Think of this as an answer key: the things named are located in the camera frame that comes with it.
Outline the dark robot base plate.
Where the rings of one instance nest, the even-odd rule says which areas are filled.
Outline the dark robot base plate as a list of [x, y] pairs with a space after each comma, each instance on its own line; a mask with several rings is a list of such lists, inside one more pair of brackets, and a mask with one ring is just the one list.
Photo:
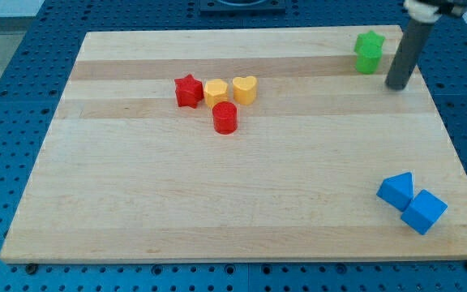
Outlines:
[[199, 0], [201, 14], [284, 12], [286, 0]]

